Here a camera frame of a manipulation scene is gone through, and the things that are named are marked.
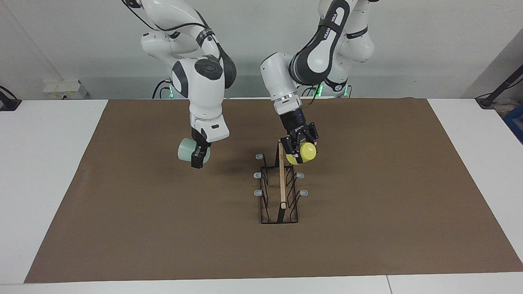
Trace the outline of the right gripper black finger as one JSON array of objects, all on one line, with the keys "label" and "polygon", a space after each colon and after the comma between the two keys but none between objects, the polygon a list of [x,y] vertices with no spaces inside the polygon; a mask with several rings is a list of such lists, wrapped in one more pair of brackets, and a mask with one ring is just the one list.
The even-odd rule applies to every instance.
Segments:
[{"label": "right gripper black finger", "polygon": [[191,167],[202,169],[207,156],[207,147],[196,147],[191,154]]}]

